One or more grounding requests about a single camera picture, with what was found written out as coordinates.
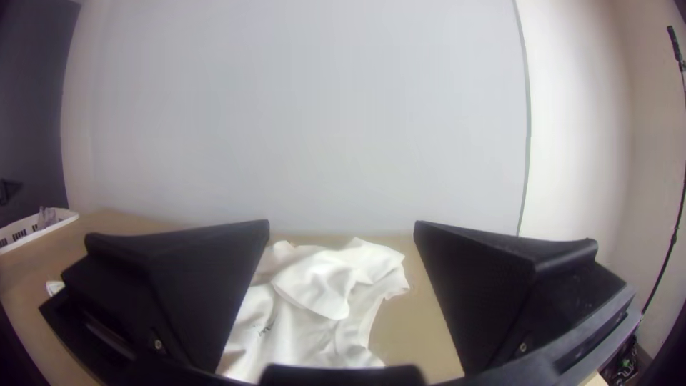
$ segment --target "printed logo on shirt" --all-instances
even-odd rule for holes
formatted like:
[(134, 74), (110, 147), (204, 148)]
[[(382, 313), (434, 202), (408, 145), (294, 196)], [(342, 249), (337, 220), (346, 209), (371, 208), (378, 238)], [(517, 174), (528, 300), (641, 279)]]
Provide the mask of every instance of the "printed logo on shirt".
[(277, 316), (275, 315), (274, 319), (265, 328), (263, 328), (261, 331), (257, 332), (257, 336), (262, 337), (263, 335), (265, 335), (266, 333), (271, 331), (272, 327), (274, 326), (274, 322), (276, 322), (276, 321), (277, 321)]

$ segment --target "wooden table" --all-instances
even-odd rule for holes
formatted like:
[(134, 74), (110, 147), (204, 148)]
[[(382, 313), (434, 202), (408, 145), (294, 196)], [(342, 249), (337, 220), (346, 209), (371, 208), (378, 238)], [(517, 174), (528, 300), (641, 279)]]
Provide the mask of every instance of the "wooden table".
[[(86, 233), (135, 235), (181, 228), (105, 210), (84, 216), (73, 224), (0, 255), (0, 301), (26, 351), (51, 385), (97, 385), (98, 382), (64, 348), (40, 314), (38, 307), (48, 299), (45, 281), (60, 280), (61, 272), (86, 254), (83, 243)], [(403, 265), (412, 287), (408, 294), (383, 303), (372, 327), (370, 349), (388, 365), (416, 364), (429, 384), (463, 376), (452, 338), (412, 236), (362, 238), (405, 254)], [(281, 239), (295, 244), (340, 247), (350, 237), (273, 234), (271, 242)], [(598, 379), (602, 381), (596, 373), (587, 381), (598, 382)]]

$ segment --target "white t-shirt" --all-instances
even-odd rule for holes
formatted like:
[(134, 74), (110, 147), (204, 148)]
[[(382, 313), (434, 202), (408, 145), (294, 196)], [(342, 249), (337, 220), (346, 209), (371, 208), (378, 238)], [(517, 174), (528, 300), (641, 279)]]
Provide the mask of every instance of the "white t-shirt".
[(369, 333), (383, 299), (409, 289), (403, 259), (357, 238), (338, 251), (285, 241), (267, 248), (216, 373), (258, 383), (271, 363), (383, 366)]

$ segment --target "black cable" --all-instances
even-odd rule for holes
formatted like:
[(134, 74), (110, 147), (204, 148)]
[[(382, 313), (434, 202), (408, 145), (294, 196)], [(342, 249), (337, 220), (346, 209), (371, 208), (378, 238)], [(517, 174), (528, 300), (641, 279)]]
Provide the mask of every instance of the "black cable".
[[(679, 63), (679, 73), (681, 74), (681, 86), (684, 89), (684, 108), (686, 109), (686, 81), (684, 80), (684, 70), (686, 70), (686, 66), (681, 57), (679, 44), (677, 43), (677, 39), (674, 34), (674, 29), (672, 28), (672, 26), (667, 27), (667, 32), (670, 34), (670, 38), (672, 39), (674, 57)], [(674, 233), (672, 233), (670, 247), (667, 248), (667, 255), (665, 256), (665, 261), (662, 263), (662, 269), (660, 269), (660, 274), (657, 276), (657, 280), (655, 280), (655, 285), (652, 286), (652, 291), (650, 292), (650, 296), (648, 297), (648, 300), (643, 306), (643, 311), (641, 311), (641, 314), (645, 315), (645, 311), (648, 309), (648, 306), (650, 305), (652, 298), (655, 296), (657, 286), (660, 285), (660, 280), (662, 280), (662, 276), (665, 274), (665, 269), (667, 269), (667, 263), (670, 261), (670, 257), (672, 256), (672, 250), (674, 249), (674, 246), (677, 244), (677, 233), (679, 232), (679, 225), (681, 223), (681, 214), (684, 212), (684, 197), (686, 197), (686, 167), (684, 168), (684, 184), (681, 189), (681, 202), (679, 203), (679, 214), (677, 214), (677, 223), (674, 225)]]

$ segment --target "white laundry basket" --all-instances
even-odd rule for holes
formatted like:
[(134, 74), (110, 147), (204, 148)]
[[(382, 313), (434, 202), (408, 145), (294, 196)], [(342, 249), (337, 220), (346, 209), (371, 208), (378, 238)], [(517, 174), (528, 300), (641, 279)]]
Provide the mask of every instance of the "white laundry basket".
[(55, 208), (57, 224), (51, 225), (43, 230), (38, 230), (38, 214), (20, 219), (5, 228), (0, 229), (0, 254), (7, 253), (19, 248), (27, 242), (33, 241), (44, 234), (50, 233), (55, 229), (76, 221), (79, 214), (68, 209)]

